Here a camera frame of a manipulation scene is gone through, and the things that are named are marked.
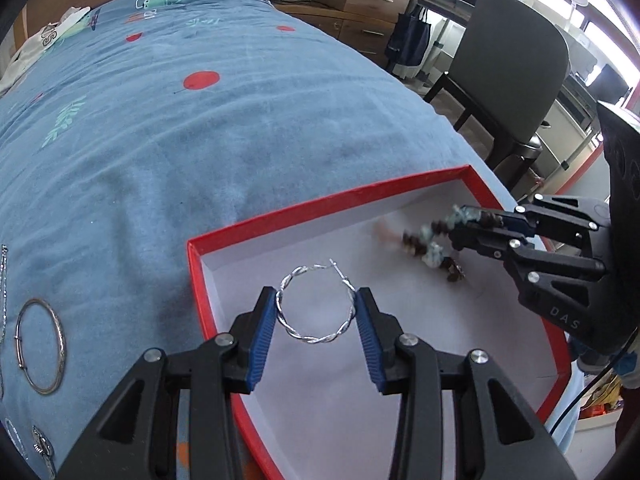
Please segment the blue gloved right hand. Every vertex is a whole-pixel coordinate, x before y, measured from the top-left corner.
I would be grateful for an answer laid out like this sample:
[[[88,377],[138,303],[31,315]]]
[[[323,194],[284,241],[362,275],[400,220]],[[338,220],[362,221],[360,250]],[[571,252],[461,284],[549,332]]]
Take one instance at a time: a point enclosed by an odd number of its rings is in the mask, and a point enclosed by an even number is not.
[[[570,359],[576,361],[578,368],[589,375],[597,375],[602,372],[617,356],[617,352],[610,356],[604,356],[573,337],[568,340],[568,348],[570,349]],[[612,370],[620,376],[623,387],[627,389],[639,388],[639,337],[634,338],[634,341],[612,366]]]

